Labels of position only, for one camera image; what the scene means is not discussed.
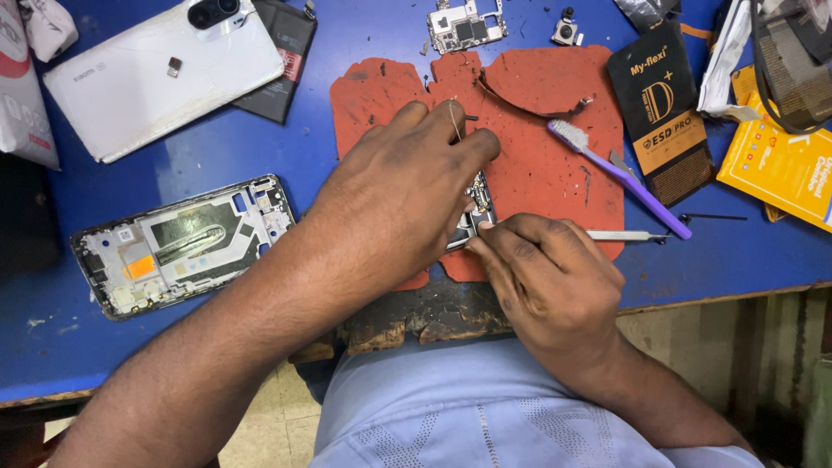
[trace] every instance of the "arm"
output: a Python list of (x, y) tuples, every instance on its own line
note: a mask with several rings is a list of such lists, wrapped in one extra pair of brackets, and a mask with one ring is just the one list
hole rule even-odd
[(751, 452), (681, 377), (619, 332), (624, 277), (574, 222), (521, 214), (479, 231), (467, 248), (483, 259), (520, 340), (563, 385), (621, 417), (656, 448)]
[(297, 227), (118, 369), (51, 468), (208, 463), (279, 362), (443, 254), (464, 188), (500, 151), (484, 129), (450, 144), (464, 116), (412, 102), (367, 132)]

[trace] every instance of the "white label sticker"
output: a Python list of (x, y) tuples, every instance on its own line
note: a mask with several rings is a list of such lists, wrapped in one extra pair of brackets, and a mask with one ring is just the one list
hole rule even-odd
[(132, 241), (135, 237), (133, 237), (133, 231), (127, 228), (124, 231), (118, 232), (118, 238), (121, 239), (122, 242), (129, 242)]

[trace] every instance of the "black battery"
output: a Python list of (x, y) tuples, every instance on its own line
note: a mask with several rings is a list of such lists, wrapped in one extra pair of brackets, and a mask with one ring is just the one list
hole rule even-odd
[(280, 0), (254, 0), (253, 3), (283, 58), (285, 70), (273, 82), (255, 89), (232, 104), (282, 125), (286, 122), (286, 114), (289, 113), (292, 97), (298, 87), (300, 72), (309, 53), (318, 20), (312, 13), (310, 2), (303, 11)]

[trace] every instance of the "logic board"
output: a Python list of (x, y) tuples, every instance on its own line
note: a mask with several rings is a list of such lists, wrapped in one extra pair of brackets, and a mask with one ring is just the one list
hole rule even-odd
[(480, 171), (465, 189), (477, 207), (473, 212), (464, 213), (459, 219), (457, 229), (448, 238), (448, 248), (445, 251), (452, 251), (465, 246), (465, 241), (477, 235), (477, 225), (480, 222), (488, 221), (497, 224), (497, 215), (494, 212), (494, 205), (491, 203), (491, 192), (488, 191), (488, 184), (485, 182), (485, 173)]
[[(503, 21), (503, 0), (496, 1), (496, 12), (480, 15), (474, 0), (466, 0), (460, 7), (451, 7), (448, 0), (437, 0), (438, 11), (428, 15), (428, 30), (433, 48), (440, 54), (458, 52), (507, 36), (508, 30)], [(489, 27), (485, 19), (487, 17), (494, 17), (496, 26)]]
[(70, 239), (104, 315), (123, 320), (238, 277), (295, 225), (280, 179), (257, 177)]

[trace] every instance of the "white phone back cover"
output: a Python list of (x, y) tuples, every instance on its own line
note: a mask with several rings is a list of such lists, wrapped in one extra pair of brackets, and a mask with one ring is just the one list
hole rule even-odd
[[(113, 162), (274, 80), (284, 63), (250, 0), (242, 26), (203, 42), (188, 0), (43, 75), (96, 161)], [(182, 60), (178, 77), (168, 63)]]

